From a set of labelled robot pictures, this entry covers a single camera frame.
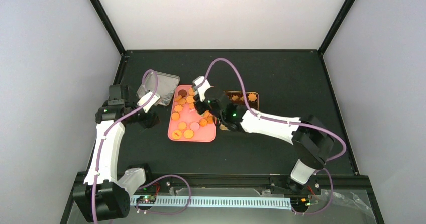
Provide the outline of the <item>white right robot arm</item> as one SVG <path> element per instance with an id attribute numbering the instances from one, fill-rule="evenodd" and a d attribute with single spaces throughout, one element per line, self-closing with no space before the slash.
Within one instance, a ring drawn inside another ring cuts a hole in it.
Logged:
<path id="1" fill-rule="evenodd" d="M 216 87 L 209 87 L 207 90 L 192 87 L 192 91 L 197 112 L 209 112 L 213 115 L 215 124 L 234 132 L 256 133 L 281 139 L 294 147 L 298 160 L 286 179 L 290 192 L 300 193 L 310 177 L 325 167 L 335 141 L 331 135 L 312 124 L 318 122 L 314 117 L 303 119 L 266 115 L 232 103 Z"/>

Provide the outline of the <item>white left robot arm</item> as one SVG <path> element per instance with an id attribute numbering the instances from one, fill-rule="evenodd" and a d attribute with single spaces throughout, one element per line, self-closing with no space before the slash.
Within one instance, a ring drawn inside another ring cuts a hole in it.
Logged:
<path id="1" fill-rule="evenodd" d="M 126 85 L 111 85 L 109 97 L 95 114 L 96 143 L 93 158 L 82 184 L 73 190 L 73 199 L 87 222 L 98 223 L 126 217 L 130 200 L 146 181 L 144 165 L 130 168 L 117 176 L 120 144 L 127 124 L 140 123 L 151 128 L 159 121 L 151 107 L 160 95 L 148 91 L 137 102 L 130 102 Z"/>

